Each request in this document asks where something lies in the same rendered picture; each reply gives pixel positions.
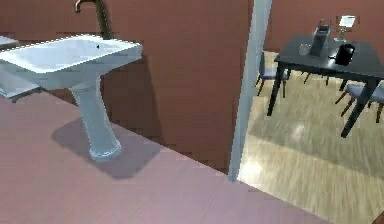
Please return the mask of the white door frame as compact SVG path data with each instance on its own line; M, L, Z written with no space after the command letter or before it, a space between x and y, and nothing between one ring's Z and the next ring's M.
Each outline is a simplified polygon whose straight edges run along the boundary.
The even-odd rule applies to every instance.
M228 171L228 179L232 182L237 180L240 171L241 158L254 97L254 84L262 58L272 0L253 0L253 3Z

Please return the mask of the white pedestal sink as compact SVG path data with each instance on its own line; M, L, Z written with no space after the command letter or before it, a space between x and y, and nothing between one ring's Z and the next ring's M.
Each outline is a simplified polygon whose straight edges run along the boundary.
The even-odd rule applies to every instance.
M68 89L80 110L89 154L96 162L121 152L106 113L100 78L142 58L139 43L81 34L20 46L0 52L0 72L47 90Z

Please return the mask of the black mug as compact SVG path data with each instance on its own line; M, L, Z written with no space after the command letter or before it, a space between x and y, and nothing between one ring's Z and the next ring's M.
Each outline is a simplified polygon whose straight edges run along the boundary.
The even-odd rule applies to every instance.
M347 66L351 61L355 52L355 46L350 43L341 44L335 56L330 56L338 65Z

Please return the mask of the black dining table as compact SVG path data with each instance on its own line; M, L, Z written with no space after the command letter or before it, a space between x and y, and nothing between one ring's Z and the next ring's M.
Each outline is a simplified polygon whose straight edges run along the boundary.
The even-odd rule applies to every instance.
M274 59L274 61L278 63L278 67L267 115L271 116L273 113L280 89L281 77L285 69L364 82L365 86L362 93L357 98L354 109L341 132L341 136L346 138L373 92L379 83L384 80L384 67L381 65L376 51L368 42L352 42L355 46L355 52L352 56L352 61L347 66L337 65L330 59L330 56L334 56L338 51L338 47L341 45L340 42L336 42L332 38L328 39L328 45L322 50L320 56L301 56L299 54L300 45L310 44L311 42L312 37L310 35L295 35L281 48L279 54Z

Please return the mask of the brass sink faucet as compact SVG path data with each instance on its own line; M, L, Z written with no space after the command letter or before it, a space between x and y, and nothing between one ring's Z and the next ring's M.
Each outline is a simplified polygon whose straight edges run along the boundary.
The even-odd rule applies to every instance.
M113 33L110 27L107 8L104 4L104 1L103 0L76 0L74 4L74 11L76 13L81 12L81 6L83 3L93 3L95 5L101 37L105 40L112 39Z

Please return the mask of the white shade table lamp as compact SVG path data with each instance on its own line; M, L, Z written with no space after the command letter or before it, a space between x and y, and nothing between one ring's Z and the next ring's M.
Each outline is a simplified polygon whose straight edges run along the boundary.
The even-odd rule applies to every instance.
M353 15L342 15L339 21L339 31L337 36L334 38L335 41L344 42L344 34L351 30L354 25L356 17Z

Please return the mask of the grey cushioned dining chair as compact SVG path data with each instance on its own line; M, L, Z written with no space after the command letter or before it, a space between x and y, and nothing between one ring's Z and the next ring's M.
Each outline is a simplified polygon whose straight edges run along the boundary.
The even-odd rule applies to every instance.
M363 91L363 86L358 84L347 84L346 89L344 92L340 95L340 97L335 101L336 104L338 104L346 95L350 97L347 105L341 112L341 117L345 115L345 113L349 110L351 105L357 100L357 98L360 96L360 94ZM381 119L382 111L384 110L384 83L381 83L375 91L372 93L369 101L368 101L368 107L371 107L373 103L378 104L378 109L376 112L376 122L379 123Z
M291 71L283 72L281 78L283 84L283 96L286 96L286 83L289 79ZM260 95L266 81L274 80L276 76L276 67L266 67L265 54L261 53L260 65L259 65L259 76L256 80L256 85L259 85L257 95Z

